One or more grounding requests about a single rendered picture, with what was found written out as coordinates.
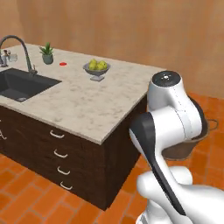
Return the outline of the dark wood island cabinet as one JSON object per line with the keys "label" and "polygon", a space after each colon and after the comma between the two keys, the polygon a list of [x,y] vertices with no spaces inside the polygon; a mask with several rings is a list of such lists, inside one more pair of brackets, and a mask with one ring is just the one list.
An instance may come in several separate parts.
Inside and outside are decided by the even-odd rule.
{"label": "dark wood island cabinet", "polygon": [[[18,119],[19,129],[23,133],[26,144],[25,153],[29,161],[29,168],[31,156],[33,156],[33,137],[34,135],[25,127],[27,115],[18,113],[12,109],[7,108]],[[103,148],[104,161],[105,161],[105,193],[101,195],[105,198],[107,208],[110,207],[114,201],[119,190],[123,186],[126,178],[130,174],[131,169],[134,167],[138,160],[140,153],[136,150],[135,146],[130,141],[129,126],[130,122],[137,115],[146,110],[146,100],[142,99],[123,121],[112,131],[102,144],[98,144]],[[0,141],[0,153],[3,144]]]}

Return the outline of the brown woven basket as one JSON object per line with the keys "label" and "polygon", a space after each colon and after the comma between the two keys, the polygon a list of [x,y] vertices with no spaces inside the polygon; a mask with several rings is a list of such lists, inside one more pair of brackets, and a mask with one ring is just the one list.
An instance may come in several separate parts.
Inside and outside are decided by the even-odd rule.
{"label": "brown woven basket", "polygon": [[164,149],[162,151],[162,155],[165,159],[172,161],[181,161],[189,158],[191,153],[193,152],[193,148],[199,142],[206,139],[211,130],[216,130],[219,126],[219,122],[216,119],[206,119],[202,107],[191,96],[189,96],[189,98],[199,110],[199,113],[202,115],[202,131],[199,136]]}

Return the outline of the dark wood cabinet door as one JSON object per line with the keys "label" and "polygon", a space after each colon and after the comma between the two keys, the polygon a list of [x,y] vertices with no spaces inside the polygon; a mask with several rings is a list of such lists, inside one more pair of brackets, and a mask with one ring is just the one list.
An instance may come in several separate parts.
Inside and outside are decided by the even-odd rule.
{"label": "dark wood cabinet door", "polygon": [[29,161],[25,153],[26,140],[19,129],[18,119],[3,106],[0,106],[0,130],[7,137],[6,140],[0,137],[3,144],[1,152],[19,164],[29,167]]}

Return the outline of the grey footed fruit bowl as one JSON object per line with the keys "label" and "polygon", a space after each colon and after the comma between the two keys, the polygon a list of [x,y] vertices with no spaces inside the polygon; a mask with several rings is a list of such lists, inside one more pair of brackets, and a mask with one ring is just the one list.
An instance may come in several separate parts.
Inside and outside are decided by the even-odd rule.
{"label": "grey footed fruit bowl", "polygon": [[89,64],[85,64],[83,69],[91,75],[91,81],[101,81],[104,79],[103,75],[110,69],[110,64],[107,64],[107,68],[103,70],[90,70],[88,68]]}

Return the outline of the dark wood drawer front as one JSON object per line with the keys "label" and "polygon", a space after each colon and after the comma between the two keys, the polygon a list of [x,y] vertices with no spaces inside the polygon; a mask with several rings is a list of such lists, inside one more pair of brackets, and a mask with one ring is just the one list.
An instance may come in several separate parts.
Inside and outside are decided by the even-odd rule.
{"label": "dark wood drawer front", "polygon": [[105,193],[105,164],[92,152],[69,149],[35,150],[33,171],[85,200]]}
{"label": "dark wood drawer front", "polygon": [[58,186],[60,186],[60,182],[63,181],[65,186],[73,187],[73,189],[69,191],[70,193],[79,196],[101,210],[107,209],[105,198],[102,196],[99,189],[94,186],[94,179],[89,177],[83,170],[72,170],[67,176],[58,171],[44,168],[37,169],[36,173]]}
{"label": "dark wood drawer front", "polygon": [[32,151],[34,171],[55,183],[86,182],[105,168],[103,148],[77,136],[36,136]]}
{"label": "dark wood drawer front", "polygon": [[[24,124],[34,135],[32,142],[39,163],[48,162],[62,167],[71,165],[78,169],[91,169],[98,165],[97,155],[102,148],[100,145],[30,117],[26,118]],[[51,136],[51,130],[57,135],[65,135],[64,138],[59,139]],[[68,154],[68,157],[55,156],[53,153],[55,149],[59,154]]]}

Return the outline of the green plant in grey pot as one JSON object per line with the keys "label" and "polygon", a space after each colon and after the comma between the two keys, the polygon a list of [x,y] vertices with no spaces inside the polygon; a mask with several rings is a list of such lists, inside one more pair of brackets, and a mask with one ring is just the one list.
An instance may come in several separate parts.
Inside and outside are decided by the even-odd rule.
{"label": "green plant in grey pot", "polygon": [[39,48],[40,53],[42,54],[42,59],[45,64],[51,65],[53,63],[53,48],[51,44],[47,42],[44,47]]}

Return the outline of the black sink basin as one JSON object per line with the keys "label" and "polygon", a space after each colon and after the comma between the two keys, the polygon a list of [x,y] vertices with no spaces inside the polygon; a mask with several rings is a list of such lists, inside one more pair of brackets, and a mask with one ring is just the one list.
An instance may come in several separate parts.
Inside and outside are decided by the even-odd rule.
{"label": "black sink basin", "polygon": [[60,80],[9,68],[0,72],[0,95],[23,102],[59,83]]}

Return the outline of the dark grey arched tap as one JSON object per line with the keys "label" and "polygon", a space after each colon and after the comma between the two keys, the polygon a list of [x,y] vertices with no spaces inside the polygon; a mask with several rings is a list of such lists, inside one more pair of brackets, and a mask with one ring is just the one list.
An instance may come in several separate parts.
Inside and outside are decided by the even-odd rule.
{"label": "dark grey arched tap", "polygon": [[32,75],[36,75],[38,73],[38,71],[36,70],[35,66],[31,64],[31,60],[30,60],[29,53],[28,53],[27,47],[25,45],[25,42],[21,38],[19,38],[18,36],[16,36],[16,35],[7,35],[7,36],[1,38],[0,39],[0,53],[1,53],[2,44],[7,39],[16,39],[17,41],[20,42],[20,44],[24,48],[24,54],[25,54],[25,58],[26,58],[28,72],[30,74],[32,74]]}

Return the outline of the clear soap dispenser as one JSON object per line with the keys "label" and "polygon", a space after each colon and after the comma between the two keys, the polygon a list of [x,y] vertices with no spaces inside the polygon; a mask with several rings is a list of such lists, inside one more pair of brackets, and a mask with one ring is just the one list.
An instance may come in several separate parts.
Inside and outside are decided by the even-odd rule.
{"label": "clear soap dispenser", "polygon": [[12,54],[8,50],[4,50],[3,54],[0,55],[0,67],[7,67],[9,62],[16,62],[18,60],[18,55],[16,53]]}

